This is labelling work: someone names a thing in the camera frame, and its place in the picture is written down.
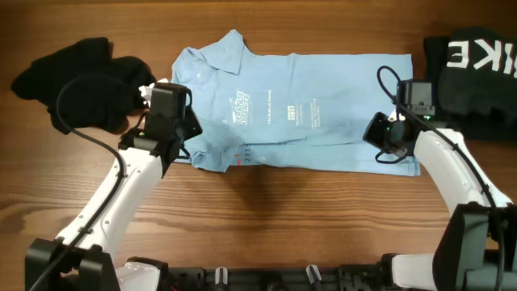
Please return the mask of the light blue t-shirt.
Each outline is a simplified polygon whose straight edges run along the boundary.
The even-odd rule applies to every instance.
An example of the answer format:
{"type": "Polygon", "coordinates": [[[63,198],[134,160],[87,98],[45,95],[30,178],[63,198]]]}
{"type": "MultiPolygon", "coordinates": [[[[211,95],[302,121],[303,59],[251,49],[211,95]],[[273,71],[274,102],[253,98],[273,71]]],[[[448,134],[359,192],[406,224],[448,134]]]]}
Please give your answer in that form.
{"type": "Polygon", "coordinates": [[[191,90],[203,129],[186,144],[194,167],[417,176],[415,159],[387,155],[378,163],[363,139],[375,114],[393,110],[385,90],[412,75],[409,54],[258,55],[233,30],[203,48],[185,48],[171,80],[191,90]]]}

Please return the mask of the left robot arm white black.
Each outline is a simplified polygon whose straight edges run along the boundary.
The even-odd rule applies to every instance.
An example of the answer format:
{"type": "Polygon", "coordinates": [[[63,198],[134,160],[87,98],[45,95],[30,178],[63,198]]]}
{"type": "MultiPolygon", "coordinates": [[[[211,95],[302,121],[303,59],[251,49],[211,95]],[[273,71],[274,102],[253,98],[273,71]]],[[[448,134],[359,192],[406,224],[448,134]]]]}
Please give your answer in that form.
{"type": "Polygon", "coordinates": [[[27,290],[168,290],[165,262],[131,258],[116,268],[113,258],[142,199],[176,159],[188,159],[184,142],[201,134],[185,86],[158,82],[144,89],[149,110],[143,128],[119,141],[114,164],[85,208],[52,241],[37,238],[25,256],[27,290]]]}

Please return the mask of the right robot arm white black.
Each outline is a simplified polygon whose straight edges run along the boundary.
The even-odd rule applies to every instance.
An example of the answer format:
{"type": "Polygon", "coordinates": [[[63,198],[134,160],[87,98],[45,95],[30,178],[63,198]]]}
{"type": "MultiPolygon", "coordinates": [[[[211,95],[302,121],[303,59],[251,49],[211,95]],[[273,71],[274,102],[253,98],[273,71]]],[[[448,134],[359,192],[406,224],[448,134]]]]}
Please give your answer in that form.
{"type": "Polygon", "coordinates": [[[433,179],[451,214],[436,250],[384,255],[384,279],[395,289],[514,290],[516,205],[488,179],[461,133],[437,129],[413,98],[431,97],[428,82],[398,81],[395,109],[378,112],[364,140],[396,162],[416,158],[433,179]]]}

